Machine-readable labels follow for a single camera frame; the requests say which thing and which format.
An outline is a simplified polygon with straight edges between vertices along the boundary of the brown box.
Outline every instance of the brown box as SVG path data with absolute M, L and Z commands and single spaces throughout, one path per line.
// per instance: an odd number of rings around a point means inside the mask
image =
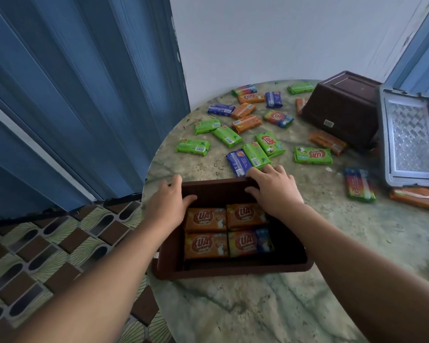
M 255 202 L 246 187 L 258 187 L 250 178 L 185 182 L 183 196 L 197 195 L 191 207 L 225 207 L 228 204 Z M 231 276 L 308 271 L 312 265 L 299 239 L 279 220 L 268 217 L 269 234 L 275 251 L 244 258 L 184 260 L 184 221 L 161 245 L 153 259 L 152 272 L 158 279 Z
M 381 83 L 343 71 L 316 85 L 302 117 L 353 148 L 370 150 L 376 143 L 376 87 Z

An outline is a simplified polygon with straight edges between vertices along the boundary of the round table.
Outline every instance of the round table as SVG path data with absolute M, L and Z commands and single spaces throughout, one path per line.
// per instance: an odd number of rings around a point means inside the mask
M 234 178 L 225 155 L 254 141 L 254 134 L 273 131 L 286 152 L 272 158 L 294 175 L 298 188 L 311 207 L 328 221 L 362 244 L 384 255 L 409 271 L 429 279 L 429 211 L 408 206 L 388 197 L 382 187 L 379 161 L 374 155 L 361 156 L 348 150 L 334 156 L 330 166 L 304 165 L 293 160 L 296 146 L 313 146 L 308 137 L 313 126 L 296 116 L 294 99 L 309 93 L 291 95 L 286 87 L 305 80 L 286 80 L 255 84 L 257 91 L 280 91 L 280 112 L 295 118 L 287 129 L 267 121 L 241 134 L 241 144 L 227 148 L 210 133 L 195 136 L 194 123 L 208 120 L 208 106 L 223 103 L 238 106 L 230 92 L 195 109 L 166 137 L 148 171 L 143 204 L 157 190 L 162 179 L 180 174 L 183 181 Z M 268 109 L 256 104 L 253 113 L 262 117 Z M 219 116 L 223 125 L 233 119 Z M 211 142 L 203 156 L 176 153 L 180 138 Z M 365 168 L 377 187 L 374 203 L 352 201 L 346 197 L 343 169 Z M 363 342 L 363 335 L 350 320 L 321 276 L 317 266 L 302 273 L 281 273 L 231 277 L 209 277 L 178 281 L 159 281 L 148 272 L 157 304 L 176 340 L 202 342 Z

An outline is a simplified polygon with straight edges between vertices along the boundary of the red logo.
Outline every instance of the red logo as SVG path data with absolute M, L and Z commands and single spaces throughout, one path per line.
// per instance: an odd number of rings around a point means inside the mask
M 270 136 L 267 136 L 267 135 L 262 136 L 261 139 L 262 139 L 262 141 L 265 144 L 274 144 L 274 143 L 276 143 L 273 138 L 271 138 Z
M 275 120 L 282 120 L 285 118 L 285 116 L 281 113 L 272 113 L 270 116 Z
M 248 206 L 241 206 L 235 210 L 235 217 L 238 220 L 251 220 L 253 215 L 254 211 Z
M 244 233 L 235 240 L 235 247 L 240 250 L 251 249 L 251 247 L 256 247 L 256 245 L 257 239 L 252 233 Z
M 208 251 L 213 245 L 213 240 L 210 236 L 199 236 L 192 242 L 192 250 L 197 253 Z
M 316 150 L 312 150 L 308 153 L 309 157 L 311 158 L 323 158 L 324 156 L 326 156 L 326 153 L 323 152 L 322 150 L 316 149 Z
M 213 212 L 208 210 L 201 210 L 194 215 L 194 222 L 196 224 L 205 225 L 213 220 Z

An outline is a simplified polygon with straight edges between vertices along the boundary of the finger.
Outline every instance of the finger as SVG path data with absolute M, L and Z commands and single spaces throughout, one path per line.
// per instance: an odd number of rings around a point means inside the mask
M 159 190 L 164 190 L 168 186 L 167 181 L 164 179 L 159 184 Z
M 185 198 L 183 198 L 184 209 L 187 209 L 191 205 L 191 203 L 194 202 L 195 200 L 197 200 L 196 195 L 188 195 Z
M 181 189 L 181 183 L 183 183 L 183 177 L 174 175 L 172 178 L 172 187 Z
M 265 177 L 265 173 L 260 172 L 256 167 L 251 167 L 246 171 L 246 177 L 250 177 L 259 183 Z
M 281 165 L 275 166 L 275 171 L 279 172 L 279 173 L 282 173 L 284 175 L 286 174 L 285 168 L 283 166 L 281 166 Z
M 259 191 L 259 189 L 255 187 L 246 187 L 245 192 L 253 196 L 256 199 L 256 201 L 259 201 L 259 198 L 261 196 L 261 192 Z
M 263 171 L 264 173 L 273 173 L 273 172 L 275 172 L 274 168 L 273 168 L 273 167 L 272 167 L 272 165 L 270 165 L 270 164 L 265 165 L 265 166 L 262 168 L 262 171 Z

